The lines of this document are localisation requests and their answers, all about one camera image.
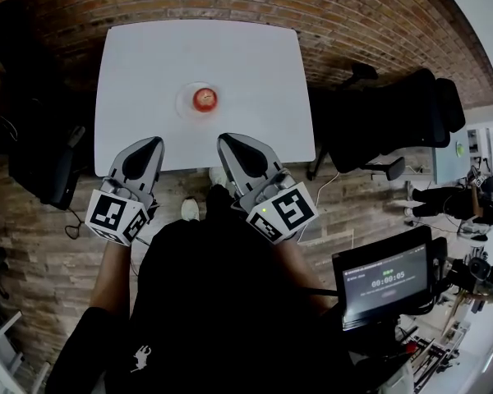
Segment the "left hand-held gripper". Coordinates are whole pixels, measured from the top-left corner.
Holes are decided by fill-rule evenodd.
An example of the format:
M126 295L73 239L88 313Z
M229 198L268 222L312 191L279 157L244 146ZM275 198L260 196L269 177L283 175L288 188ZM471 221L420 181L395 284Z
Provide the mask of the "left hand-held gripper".
M139 140L121 151L109 170L110 177L92 192L86 226L107 241L131 245L158 207L153 188L163 160L164 141L158 136ZM134 186L121 181L141 183Z

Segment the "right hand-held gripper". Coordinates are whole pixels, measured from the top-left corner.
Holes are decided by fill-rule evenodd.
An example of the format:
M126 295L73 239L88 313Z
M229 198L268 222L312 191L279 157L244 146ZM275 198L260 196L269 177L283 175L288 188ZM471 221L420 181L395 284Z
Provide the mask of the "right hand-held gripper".
M218 154L236 189L233 207L270 243L293 238L318 217L305 184L295 181L290 171L280 170L281 162L267 144L247 135L223 133L218 137Z

